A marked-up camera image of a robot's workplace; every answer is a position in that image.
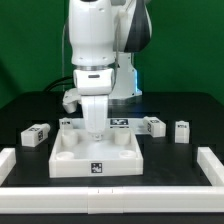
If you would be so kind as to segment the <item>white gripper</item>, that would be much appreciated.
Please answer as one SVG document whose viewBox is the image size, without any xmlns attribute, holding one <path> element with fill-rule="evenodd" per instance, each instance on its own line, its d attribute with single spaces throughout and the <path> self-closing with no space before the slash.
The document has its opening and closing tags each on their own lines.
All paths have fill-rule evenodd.
<svg viewBox="0 0 224 224">
<path fill-rule="evenodd" d="M 114 85 L 114 70 L 76 69 L 73 76 L 78 94 L 81 96 L 85 128 L 93 140 L 101 141 L 106 126 L 109 94 Z"/>
</svg>

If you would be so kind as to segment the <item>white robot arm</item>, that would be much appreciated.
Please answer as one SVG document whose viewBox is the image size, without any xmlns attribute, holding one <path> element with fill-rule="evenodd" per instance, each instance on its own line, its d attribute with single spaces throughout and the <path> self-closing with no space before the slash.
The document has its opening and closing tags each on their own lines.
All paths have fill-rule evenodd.
<svg viewBox="0 0 224 224">
<path fill-rule="evenodd" d="M 118 54 L 144 49 L 152 36 L 145 0 L 70 0 L 68 13 L 74 84 L 85 128 L 94 140 L 105 132 Z"/>
</svg>

